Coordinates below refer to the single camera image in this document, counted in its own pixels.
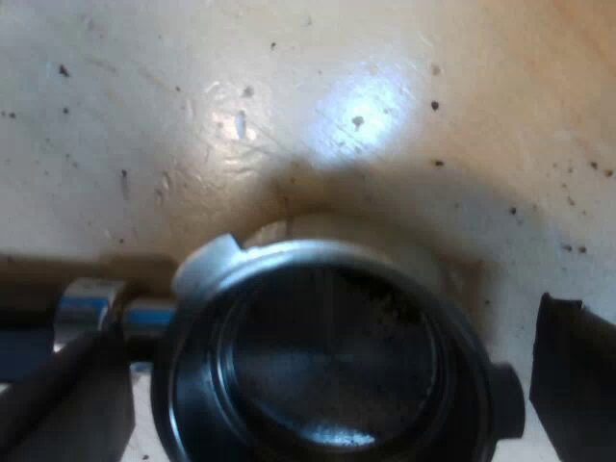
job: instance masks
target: metal filter basket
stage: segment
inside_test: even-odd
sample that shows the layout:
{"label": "metal filter basket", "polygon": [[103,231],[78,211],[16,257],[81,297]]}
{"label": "metal filter basket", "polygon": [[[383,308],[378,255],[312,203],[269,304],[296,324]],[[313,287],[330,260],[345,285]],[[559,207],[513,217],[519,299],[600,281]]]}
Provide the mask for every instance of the metal filter basket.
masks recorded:
{"label": "metal filter basket", "polygon": [[341,219],[222,236],[178,270],[152,375],[172,460],[485,461],[521,436],[516,374],[417,282],[429,258],[399,265]]}

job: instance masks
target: countertop surface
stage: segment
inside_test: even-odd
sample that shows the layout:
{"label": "countertop surface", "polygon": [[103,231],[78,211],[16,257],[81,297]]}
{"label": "countertop surface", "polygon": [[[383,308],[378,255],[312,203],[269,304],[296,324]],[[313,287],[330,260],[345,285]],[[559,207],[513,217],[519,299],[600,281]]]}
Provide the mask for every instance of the countertop surface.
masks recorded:
{"label": "countertop surface", "polygon": [[[285,217],[384,221],[461,274],[527,395],[543,292],[616,321],[615,18],[606,0],[0,0],[1,271],[169,272]],[[126,461],[165,460],[147,390]],[[557,460],[526,404],[495,460]]]}

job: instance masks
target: stained surface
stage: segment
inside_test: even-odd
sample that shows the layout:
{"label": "stained surface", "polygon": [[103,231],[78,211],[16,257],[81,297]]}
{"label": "stained surface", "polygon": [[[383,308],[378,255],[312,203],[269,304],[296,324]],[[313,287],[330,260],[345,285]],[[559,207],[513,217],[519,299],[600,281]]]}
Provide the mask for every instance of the stained surface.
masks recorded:
{"label": "stained surface", "polygon": [[[527,392],[541,293],[616,320],[615,14],[2,0],[2,271],[180,261],[308,211],[387,220],[455,270],[450,296]],[[126,459],[159,460],[139,434]],[[514,455],[556,460],[531,406],[496,460]]]}

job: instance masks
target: black plastic part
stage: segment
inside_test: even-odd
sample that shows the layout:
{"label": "black plastic part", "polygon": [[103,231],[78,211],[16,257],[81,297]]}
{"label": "black plastic part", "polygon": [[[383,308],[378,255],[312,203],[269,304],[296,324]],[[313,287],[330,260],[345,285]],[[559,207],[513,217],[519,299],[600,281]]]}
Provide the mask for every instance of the black plastic part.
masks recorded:
{"label": "black plastic part", "polygon": [[530,401],[560,460],[616,460],[616,326],[543,295]]}
{"label": "black plastic part", "polygon": [[490,371],[489,380],[496,438],[522,437],[526,412],[524,392],[518,375],[508,364],[497,364]]}
{"label": "black plastic part", "polygon": [[53,356],[51,326],[0,331],[0,382],[14,382],[34,372]]}
{"label": "black plastic part", "polygon": [[63,290],[61,284],[0,284],[0,382],[19,380],[51,359]]}
{"label": "black plastic part", "polygon": [[0,395],[0,416],[2,461],[119,460],[135,426],[119,331],[68,344]]}

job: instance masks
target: metal rim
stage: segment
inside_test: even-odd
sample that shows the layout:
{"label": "metal rim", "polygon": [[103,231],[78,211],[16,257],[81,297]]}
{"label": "metal rim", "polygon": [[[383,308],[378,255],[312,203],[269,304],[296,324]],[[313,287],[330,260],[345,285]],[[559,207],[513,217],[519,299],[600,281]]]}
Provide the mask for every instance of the metal rim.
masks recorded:
{"label": "metal rim", "polygon": [[[449,311],[449,307],[443,306],[432,295],[428,294],[423,288],[419,287],[403,271],[399,270],[388,259],[381,255],[373,254],[363,247],[331,243],[324,241],[293,242],[273,244],[264,247],[260,252],[253,252],[250,259],[243,262],[238,267],[222,272],[222,276],[207,288],[201,288],[202,297],[200,307],[205,307],[217,295],[225,290],[245,281],[247,278],[259,273],[266,268],[279,268],[284,265],[303,263],[335,263],[338,265],[348,265],[353,268],[364,269],[373,273],[384,280],[392,282],[402,290],[411,287],[414,295],[419,295],[430,305],[440,322],[450,325],[456,343],[461,344],[467,353],[478,355],[479,363],[485,367],[487,356],[480,346],[478,339],[472,334],[466,320],[460,314]],[[180,306],[178,316],[169,328],[164,340],[162,341],[161,351],[155,363],[152,374],[152,408],[155,416],[155,423],[166,450],[173,460],[190,460],[184,447],[180,431],[177,427],[178,422],[175,415],[175,381],[177,364],[181,351],[185,346],[187,337],[192,330],[194,322],[200,316],[201,309],[197,306]],[[474,368],[477,375],[477,385],[485,384],[485,372],[481,366]],[[478,393],[482,400],[480,405],[480,419],[486,423],[489,415],[489,402],[483,399],[485,393]],[[493,443],[488,438],[489,428],[483,425],[479,430],[478,438],[486,441],[484,446],[488,452]]]}

